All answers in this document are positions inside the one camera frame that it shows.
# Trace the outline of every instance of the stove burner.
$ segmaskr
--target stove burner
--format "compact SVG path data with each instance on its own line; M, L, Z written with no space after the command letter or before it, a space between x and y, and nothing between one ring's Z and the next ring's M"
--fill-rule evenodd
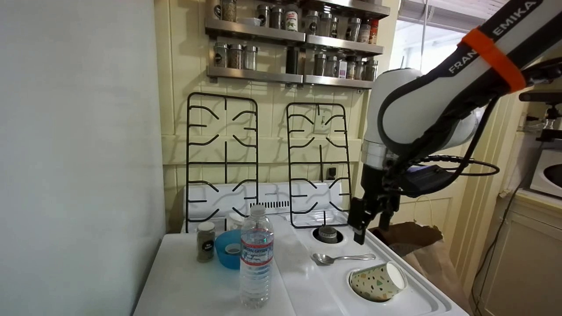
M323 243L340 243L343 241L343 234L331 226L322 226L312 231L316 240Z

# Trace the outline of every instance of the electrical outlet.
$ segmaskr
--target electrical outlet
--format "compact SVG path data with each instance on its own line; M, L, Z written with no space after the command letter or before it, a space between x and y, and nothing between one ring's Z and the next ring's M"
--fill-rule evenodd
M328 124L326 122L332 116L332 106L319 105L314 112L314 134L329 134L332 122Z

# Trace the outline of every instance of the paper cup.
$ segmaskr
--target paper cup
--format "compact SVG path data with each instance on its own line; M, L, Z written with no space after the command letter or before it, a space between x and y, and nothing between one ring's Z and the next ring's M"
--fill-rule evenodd
M355 293L373 302L388 301L408 286L406 274L392 261L352 272L349 283Z

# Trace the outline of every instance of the spoon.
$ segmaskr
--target spoon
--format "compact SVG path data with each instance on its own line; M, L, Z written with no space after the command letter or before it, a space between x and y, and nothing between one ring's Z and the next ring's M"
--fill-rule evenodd
M373 260L376 259L374 254L365 254L365 255L358 255L358 256L340 256L332 258L329 255L324 254L312 254L312 259L316 261L316 263L330 265L333 264L336 260L346 260L346 259L353 259L353 260Z

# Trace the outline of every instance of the paper bag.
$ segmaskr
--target paper bag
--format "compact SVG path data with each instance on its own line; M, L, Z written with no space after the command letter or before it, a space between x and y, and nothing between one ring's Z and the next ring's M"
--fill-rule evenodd
M443 235L437 227L414 222L390 225L388 232L370 229L385 245L416 269L421 275L472 315L468 298L456 274Z

